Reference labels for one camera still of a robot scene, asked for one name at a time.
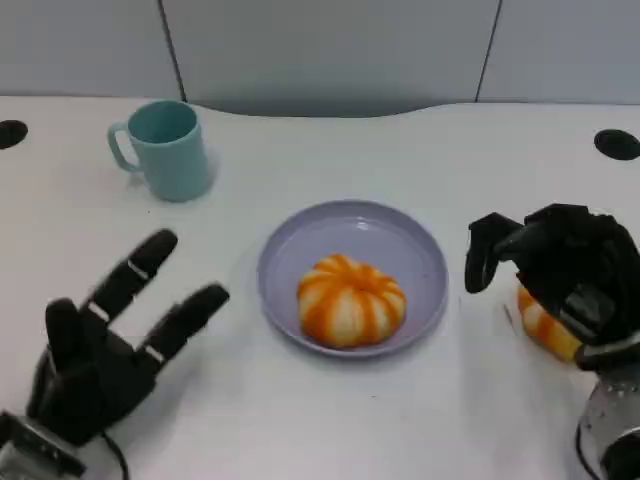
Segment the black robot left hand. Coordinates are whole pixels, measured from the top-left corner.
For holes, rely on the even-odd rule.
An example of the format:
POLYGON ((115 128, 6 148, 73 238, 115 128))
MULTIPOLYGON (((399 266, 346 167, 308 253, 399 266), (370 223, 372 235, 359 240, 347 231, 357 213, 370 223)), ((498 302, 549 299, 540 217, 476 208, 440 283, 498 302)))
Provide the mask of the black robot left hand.
POLYGON ((83 446, 152 393, 161 371, 230 299, 218 283, 200 288, 174 304, 138 346, 112 330, 177 243, 173 231, 160 229, 121 260, 81 305, 68 298, 47 305, 48 342, 26 406, 29 419, 83 446))

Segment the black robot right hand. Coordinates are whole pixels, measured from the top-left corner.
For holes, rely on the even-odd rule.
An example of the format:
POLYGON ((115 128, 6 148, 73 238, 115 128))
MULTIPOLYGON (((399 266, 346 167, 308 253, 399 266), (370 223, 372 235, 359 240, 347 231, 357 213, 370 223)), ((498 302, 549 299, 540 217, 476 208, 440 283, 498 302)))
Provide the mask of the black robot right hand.
POLYGON ((497 212, 469 225, 465 288, 487 289, 498 265, 580 343, 574 360, 602 372, 639 361, 639 250, 611 215, 551 204, 516 222, 497 212))

